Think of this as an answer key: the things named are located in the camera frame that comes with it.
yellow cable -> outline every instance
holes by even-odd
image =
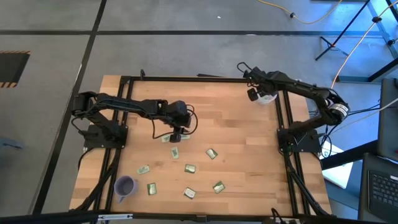
[[[389,5],[384,11],[382,11],[380,13],[380,15],[378,15],[378,17],[381,17],[389,8],[391,8],[393,5],[397,4],[398,1],[392,3],[391,5]],[[374,27],[374,25],[376,25],[375,22],[373,22],[373,24],[369,27],[369,29],[365,32],[365,34],[362,36],[361,40],[359,40],[359,42],[355,45],[355,47],[352,49],[352,51],[348,54],[348,56],[346,57],[346,60],[344,61],[344,63],[341,65],[340,69],[337,71],[337,74],[335,76],[335,78],[333,79],[333,83],[331,83],[331,87],[333,88],[333,86],[336,83],[337,77],[340,74],[341,70],[343,69],[344,65],[346,65],[348,59],[351,57],[351,55],[354,53],[354,51],[356,50],[356,48],[360,45],[360,43],[362,42],[362,40],[366,37],[366,35],[369,33],[369,31]]]
[[[285,11],[285,12],[291,14],[291,12],[290,12],[289,10],[287,10],[286,8],[284,8],[284,7],[282,7],[282,6],[278,6],[278,5],[276,5],[276,4],[269,3],[269,2],[266,2],[266,1],[263,1],[263,0],[257,0],[257,1],[258,1],[258,2],[261,2],[261,3],[264,3],[264,4],[267,4],[267,5],[269,5],[269,6],[277,7],[277,8],[279,8],[279,9],[281,9],[281,10],[283,10],[283,11]],[[333,12],[333,10],[335,10],[336,7],[337,7],[342,1],[343,1],[343,0],[340,0],[332,9],[330,9],[330,10],[328,11],[328,13],[326,13],[326,14],[325,14],[324,16],[322,16],[320,19],[317,19],[317,20],[315,20],[315,21],[313,21],[313,22],[304,22],[304,21],[302,21],[301,19],[299,19],[296,15],[294,15],[293,18],[296,19],[297,21],[301,22],[302,24],[314,24],[314,23],[319,22],[319,21],[321,21],[322,19],[326,18],[326,16],[329,16],[329,14],[330,14],[331,12]]]

wooden tabletop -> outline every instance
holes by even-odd
[[[120,76],[104,76],[100,92],[116,95],[119,81]],[[275,208],[281,215],[291,215],[284,160],[277,151],[276,129],[279,126],[275,103],[266,106],[253,103],[248,99],[247,90],[245,83],[134,82],[132,99],[165,99],[169,103],[183,100],[195,107],[199,124],[189,140],[162,143],[160,139],[152,139],[149,120],[129,113],[129,132],[121,153],[118,177],[130,175],[138,181],[139,190],[122,203],[118,203],[114,195],[111,210],[270,215],[271,208]],[[289,96],[294,120],[308,119],[305,99],[295,94]],[[111,119],[112,111],[106,110],[103,114]],[[155,126],[156,135],[170,131],[160,121],[156,121]],[[179,159],[172,159],[170,149],[174,146],[179,149]],[[206,154],[209,148],[218,153],[213,160]],[[103,155],[104,149],[94,149],[82,160],[70,208],[79,206],[96,185]],[[300,156],[306,186],[322,208],[331,212],[319,161],[308,153],[300,153]],[[185,164],[196,165],[197,171],[194,174],[184,172]],[[150,172],[138,175],[137,169],[144,165],[150,166]],[[219,181],[226,188],[215,194],[213,186]],[[157,194],[148,195],[147,184],[153,182]],[[186,187],[197,192],[194,199],[183,195]],[[297,186],[295,192],[299,211],[303,212]],[[101,208],[105,200],[106,193],[102,196]]]

gray floor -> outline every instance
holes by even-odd
[[[372,2],[378,12],[386,4],[383,0]],[[294,9],[300,18],[311,21],[334,3],[283,0],[278,4]],[[91,29],[99,5],[99,0],[3,0],[0,29]],[[255,0],[113,0],[107,3],[100,29],[342,30],[361,5],[343,3],[324,21],[305,26]],[[365,31],[371,18],[365,9],[350,30]],[[383,17],[383,24],[394,36],[396,22],[390,12],[386,13],[385,20]],[[87,40],[87,36],[0,36],[1,50],[32,51],[17,88],[0,89],[0,136],[27,145],[20,151],[8,147],[0,150],[3,177],[0,216],[24,215],[29,210]],[[344,37],[338,46],[349,52],[358,40],[359,37]],[[142,68],[147,75],[207,73],[238,77],[236,64],[240,61],[266,71],[280,70],[305,82],[330,86],[345,57],[339,52],[328,52],[321,60],[314,61],[325,47],[318,37],[101,36],[96,38],[81,91],[98,91],[103,75],[138,75]],[[383,39],[367,38],[341,74],[371,75],[391,60]],[[375,105],[380,95],[380,86],[373,84],[338,83],[335,89],[352,110]],[[350,149],[376,138],[377,116],[373,116],[337,132],[332,141],[342,149]],[[69,128],[44,212],[68,209],[82,145],[81,136]]]

